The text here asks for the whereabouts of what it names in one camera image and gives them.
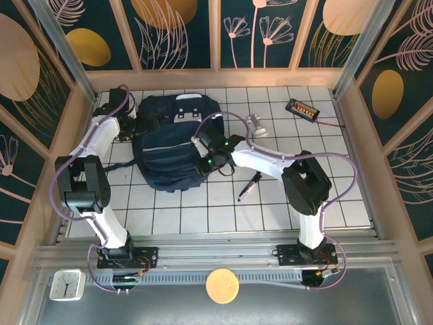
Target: red wire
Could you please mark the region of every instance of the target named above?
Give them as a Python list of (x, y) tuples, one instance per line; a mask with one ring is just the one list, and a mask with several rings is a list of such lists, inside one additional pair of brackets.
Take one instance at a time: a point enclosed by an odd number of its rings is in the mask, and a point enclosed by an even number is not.
[(346, 128), (346, 125), (339, 125), (339, 124), (333, 124), (333, 123), (327, 123), (327, 122), (319, 122), (318, 120), (316, 120), (316, 123), (329, 125), (330, 127), (342, 127), (343, 129)]

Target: clock face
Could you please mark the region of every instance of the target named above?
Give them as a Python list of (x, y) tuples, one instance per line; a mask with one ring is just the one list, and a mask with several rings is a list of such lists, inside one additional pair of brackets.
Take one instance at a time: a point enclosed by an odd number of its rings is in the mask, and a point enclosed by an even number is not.
[(77, 294), (81, 273), (78, 271), (56, 272), (51, 288), (51, 296), (55, 299), (71, 299)]

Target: analog clock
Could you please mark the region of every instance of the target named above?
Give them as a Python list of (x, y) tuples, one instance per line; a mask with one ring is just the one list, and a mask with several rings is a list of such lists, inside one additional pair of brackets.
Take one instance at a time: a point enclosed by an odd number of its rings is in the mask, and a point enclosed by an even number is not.
[(79, 300), (83, 296), (86, 273), (80, 269), (60, 269), (54, 273), (49, 298), (55, 301)]

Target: white tile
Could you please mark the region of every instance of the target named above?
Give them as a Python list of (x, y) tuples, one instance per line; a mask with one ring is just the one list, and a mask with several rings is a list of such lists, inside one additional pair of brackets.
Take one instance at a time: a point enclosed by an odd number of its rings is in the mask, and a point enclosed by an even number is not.
[(342, 136), (332, 135), (323, 137), (326, 152), (336, 152), (338, 154), (347, 154), (346, 143)]
[(232, 170), (231, 170), (231, 167), (229, 164), (226, 164), (223, 168), (221, 168), (221, 173), (219, 173), (218, 171), (213, 171), (209, 175), (208, 181), (231, 181)]
[(325, 228), (346, 227), (339, 202), (331, 204), (329, 208), (325, 210), (323, 225)]
[(227, 103), (227, 96), (225, 94), (225, 88), (206, 88), (206, 95), (218, 103)]
[(299, 222), (299, 212), (292, 207), (292, 205), (288, 205), (289, 207), (289, 215), (290, 215), (290, 221), (292, 222), (292, 229), (300, 229), (300, 222)]
[(258, 193), (257, 184), (251, 188), (251, 190), (244, 196), (244, 198), (238, 202), (239, 194), (247, 186), (249, 181), (235, 181), (233, 183), (235, 191), (235, 204), (236, 205), (250, 205), (250, 204), (260, 204), (260, 195)]
[(152, 235), (154, 210), (128, 210), (126, 229), (132, 236)]
[[(353, 178), (351, 177), (338, 177), (334, 179), (334, 183), (336, 184), (336, 189), (338, 195), (341, 195), (348, 187), (351, 185)], [(359, 190), (358, 184), (355, 184), (354, 188), (345, 196), (343, 196), (341, 201), (349, 201), (349, 200), (362, 200), (363, 197), (361, 195), (361, 191)]]
[(101, 99), (99, 101), (99, 107), (101, 107), (104, 104), (107, 104), (109, 99), (110, 99), (110, 92), (109, 91), (105, 91), (105, 92), (101, 93)]
[(271, 181), (261, 180), (258, 182), (260, 188), (260, 199), (262, 204), (287, 203), (284, 186), (276, 179)]
[(205, 95), (206, 90), (204, 88), (200, 89), (185, 89), (185, 93), (199, 93), (200, 95)]
[(149, 97), (149, 96), (163, 96), (164, 91), (163, 90), (145, 90), (143, 91), (143, 99)]
[(319, 126), (317, 123), (308, 122), (303, 118), (297, 118), (295, 121), (300, 137), (320, 135)]
[(235, 167), (235, 173), (233, 174), (234, 181), (249, 181), (256, 175), (256, 171), (247, 167)]
[(270, 102), (289, 102), (289, 92), (287, 87), (268, 87)]
[(108, 183), (110, 185), (129, 185), (132, 172), (132, 166), (109, 171), (107, 174)]
[(115, 210), (113, 212), (114, 212), (114, 215), (116, 216), (116, 219), (119, 221), (119, 223), (122, 225), (122, 227), (125, 227), (125, 223), (127, 221), (127, 211), (126, 210)]
[(249, 87), (247, 88), (247, 92), (250, 103), (269, 102), (268, 89), (266, 87)]
[(143, 91), (142, 90), (140, 90), (140, 91), (132, 91), (131, 93), (134, 96), (134, 100), (135, 100), (136, 105), (137, 106), (140, 105), (141, 101), (143, 100)]
[(190, 188), (182, 192), (182, 207), (207, 207), (208, 190), (206, 183), (198, 188)]
[(111, 157), (111, 151), (113, 148), (113, 144), (110, 144), (110, 146), (107, 149), (106, 154), (104, 155), (104, 157), (102, 158), (101, 163), (109, 163), (110, 162), (110, 157)]
[(266, 149), (270, 149), (273, 151), (278, 151), (277, 150), (277, 139), (275, 139), (274, 137), (259, 137), (259, 138), (256, 137), (252, 141), (257, 146), (261, 146), (261, 147), (264, 147)]
[(208, 232), (208, 208), (182, 208), (181, 233), (201, 234)]
[(304, 100), (310, 101), (310, 93), (308, 87), (288, 87), (290, 98), (299, 100), (300, 102)]
[(114, 210), (123, 210), (128, 208), (129, 185), (111, 186), (110, 206)]
[(261, 120), (260, 125), (268, 131), (267, 135), (265, 135), (264, 137), (260, 137), (261, 139), (265, 137), (275, 137), (273, 120)]
[(181, 209), (155, 209), (153, 235), (179, 234)]
[[(319, 122), (331, 123), (335, 125), (339, 125), (338, 119), (336, 117), (330, 118), (319, 118)], [(319, 124), (320, 133), (322, 135), (342, 135), (341, 127), (334, 127), (331, 125)]]
[[(246, 119), (248, 115), (250, 115), (250, 110), (248, 109), (248, 103), (241, 104), (228, 104), (227, 110), (231, 113), (235, 113), (240, 117)], [(238, 118), (229, 115), (229, 121), (238, 121)]]
[(371, 225), (363, 201), (341, 202), (341, 207), (348, 227)]
[(137, 165), (133, 166), (133, 177), (131, 179), (131, 184), (135, 184), (135, 185), (147, 184), (147, 181), (144, 179), (143, 174), (141, 173)]
[(353, 177), (353, 168), (349, 162), (339, 157), (329, 157), (328, 160), (331, 165), (332, 176)]
[(113, 144), (111, 153), (110, 164), (113, 163), (127, 163), (134, 159), (133, 147), (130, 143)]
[(233, 205), (233, 185), (231, 181), (208, 183), (209, 206)]
[(269, 103), (250, 103), (250, 114), (257, 114), (262, 120), (272, 118)]
[(313, 102), (313, 107), (320, 110), (319, 118), (336, 116), (336, 111), (331, 101)]
[(271, 103), (273, 118), (295, 118), (294, 114), (286, 110), (287, 102)]
[(155, 209), (156, 208), (177, 208), (181, 206), (181, 191), (168, 193), (165, 191), (156, 191)]
[(239, 232), (263, 230), (262, 209), (260, 205), (235, 207), (236, 229)]
[(298, 130), (294, 119), (273, 120), (277, 137), (297, 137)]
[(133, 185), (129, 194), (128, 209), (153, 208), (155, 190), (148, 185)]
[(234, 232), (235, 207), (209, 207), (209, 232)]
[(278, 137), (278, 151), (285, 154), (300, 154), (299, 138), (298, 137)]
[[(300, 137), (299, 140), (303, 150), (309, 151), (312, 154), (325, 152), (321, 137)], [(323, 171), (325, 171), (326, 175), (331, 177), (332, 174), (327, 157), (317, 157), (317, 162), (320, 164)]]
[(184, 89), (169, 89), (169, 90), (164, 90), (164, 96), (180, 95), (182, 93), (185, 93)]
[(265, 230), (292, 229), (289, 210), (286, 204), (264, 204), (262, 205), (262, 210)]
[(311, 100), (331, 100), (329, 90), (325, 86), (310, 86), (309, 91)]
[(246, 88), (227, 88), (227, 103), (248, 103)]

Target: small metal bracket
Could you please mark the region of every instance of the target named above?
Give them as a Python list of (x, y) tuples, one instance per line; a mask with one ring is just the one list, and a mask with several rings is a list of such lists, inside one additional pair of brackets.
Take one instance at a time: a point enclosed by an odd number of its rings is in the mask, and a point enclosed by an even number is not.
[[(338, 258), (336, 248), (333, 244), (326, 244), (321, 253), (324, 253), (327, 258), (335, 264), (338, 264)], [(279, 266), (290, 266), (290, 265), (305, 265), (306, 261), (300, 256), (299, 248), (297, 244), (291, 245), (278, 245), (277, 256)], [(327, 265), (326, 259), (322, 258), (321, 254), (313, 265)]]
[(158, 247), (135, 247), (133, 256), (135, 260), (128, 261), (128, 263), (119, 264), (114, 261), (106, 259), (105, 255), (100, 251), (98, 252), (97, 268), (98, 269), (143, 269), (143, 262), (147, 266), (147, 259), (150, 261), (150, 268), (154, 269), (158, 262)]

